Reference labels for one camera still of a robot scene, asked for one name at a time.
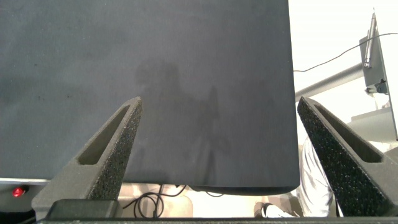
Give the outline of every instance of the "floor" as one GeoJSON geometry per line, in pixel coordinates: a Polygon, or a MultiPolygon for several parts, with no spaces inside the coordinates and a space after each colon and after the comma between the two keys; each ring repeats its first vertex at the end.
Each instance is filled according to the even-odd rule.
{"type": "MultiPolygon", "coordinates": [[[[176,194],[180,191],[174,185],[166,185],[164,194],[176,194]]],[[[157,184],[123,184],[119,201],[122,206],[127,205],[134,198],[146,192],[158,192],[157,184]]],[[[206,192],[196,192],[187,187],[178,197],[162,197],[165,202],[164,212],[161,217],[186,217],[186,218],[243,218],[254,217],[255,206],[257,203],[270,202],[277,205],[285,212],[292,215],[300,215],[301,208],[295,191],[283,195],[271,196],[237,196],[222,195],[212,197],[206,192]]],[[[123,210],[123,217],[134,217],[134,206],[123,210]]],[[[143,214],[147,217],[152,216],[154,204],[146,199],[142,201],[143,214]]]]}

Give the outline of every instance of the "red light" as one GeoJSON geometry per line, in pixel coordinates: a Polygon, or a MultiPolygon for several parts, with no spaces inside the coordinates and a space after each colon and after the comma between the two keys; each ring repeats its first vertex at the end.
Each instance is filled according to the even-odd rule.
{"type": "Polygon", "coordinates": [[[12,196],[14,197],[20,197],[25,193],[25,190],[22,187],[16,187],[13,191],[12,191],[12,196]]]}

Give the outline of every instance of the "white cloth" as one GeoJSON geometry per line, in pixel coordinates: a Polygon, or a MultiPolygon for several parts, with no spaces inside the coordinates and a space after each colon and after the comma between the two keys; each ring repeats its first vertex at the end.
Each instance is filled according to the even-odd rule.
{"type": "Polygon", "coordinates": [[[333,192],[315,149],[307,137],[300,155],[300,186],[297,198],[305,217],[327,217],[333,192]]]}

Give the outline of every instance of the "white sneaker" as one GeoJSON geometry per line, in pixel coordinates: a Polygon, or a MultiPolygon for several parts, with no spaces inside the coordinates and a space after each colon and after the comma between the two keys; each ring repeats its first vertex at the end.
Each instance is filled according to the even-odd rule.
{"type": "Polygon", "coordinates": [[[264,218],[295,218],[295,216],[282,211],[278,206],[271,203],[265,203],[261,209],[261,215],[264,218]]]}

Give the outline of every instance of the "black cable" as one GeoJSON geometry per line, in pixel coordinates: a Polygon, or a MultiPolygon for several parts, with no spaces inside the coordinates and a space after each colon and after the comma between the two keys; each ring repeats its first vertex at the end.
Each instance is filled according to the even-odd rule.
{"type": "Polygon", "coordinates": [[[221,197],[221,196],[223,196],[224,194],[220,194],[220,195],[212,195],[212,194],[210,194],[209,192],[206,192],[206,194],[208,194],[208,195],[210,195],[210,196],[212,196],[212,197],[221,197]]]}
{"type": "Polygon", "coordinates": [[[339,56],[334,57],[334,58],[330,59],[329,61],[320,63],[319,65],[316,65],[316,66],[311,67],[311,68],[306,69],[306,70],[293,70],[293,72],[307,72],[307,71],[309,71],[309,70],[311,70],[311,69],[314,69],[314,68],[316,68],[316,67],[318,67],[318,66],[324,65],[324,64],[326,64],[326,63],[328,63],[328,62],[331,62],[332,60],[334,60],[334,59],[336,59],[336,58],[342,56],[343,54],[349,52],[350,50],[353,50],[354,48],[359,47],[360,45],[365,44],[365,43],[368,42],[369,40],[373,40],[373,39],[375,39],[375,38],[378,38],[378,37],[381,37],[381,36],[384,36],[384,35],[393,35],[393,34],[396,35],[396,34],[398,34],[398,33],[388,33],[388,34],[380,34],[380,35],[377,35],[377,36],[375,36],[375,37],[369,38],[368,40],[365,40],[364,42],[359,43],[359,44],[358,44],[357,46],[355,46],[355,47],[352,47],[352,48],[350,48],[350,49],[344,51],[344,52],[341,53],[339,56]]]}
{"type": "Polygon", "coordinates": [[[155,205],[155,211],[154,211],[154,216],[153,216],[153,218],[159,218],[159,217],[163,214],[163,211],[164,211],[164,201],[163,201],[163,198],[162,198],[161,196],[176,197],[176,196],[180,195],[180,194],[185,190],[186,187],[187,187],[187,186],[184,185],[184,187],[181,189],[181,191],[180,191],[179,193],[175,194],[175,195],[168,195],[168,194],[163,194],[163,193],[161,193],[161,191],[162,191],[162,189],[163,189],[163,185],[161,185],[161,186],[160,186],[160,189],[159,189],[159,193],[155,193],[155,192],[147,192],[147,193],[144,193],[144,194],[142,194],[140,197],[138,197],[138,198],[132,200],[131,202],[129,202],[126,206],[123,207],[123,209],[128,208],[130,205],[134,204],[134,211],[133,211],[133,212],[134,212],[134,217],[137,218],[136,208],[137,208],[137,205],[138,205],[138,212],[139,212],[139,214],[141,215],[142,218],[152,218],[152,217],[146,217],[146,216],[144,215],[144,213],[142,212],[142,210],[141,210],[141,202],[142,202],[142,199],[148,198],[148,199],[151,200],[151,201],[154,203],[154,205],[155,205]],[[157,196],[157,201],[155,201],[155,200],[151,197],[152,195],[157,196]],[[162,204],[162,209],[161,209],[160,213],[157,214],[157,210],[158,210],[158,205],[157,205],[157,203],[159,203],[159,202],[161,202],[161,204],[162,204]]]}
{"type": "MultiPolygon", "coordinates": [[[[163,191],[163,184],[160,185],[159,194],[161,194],[162,191],[163,191]]],[[[154,217],[157,217],[157,207],[159,206],[159,199],[160,199],[160,196],[157,196],[155,210],[154,210],[154,217]]]]}

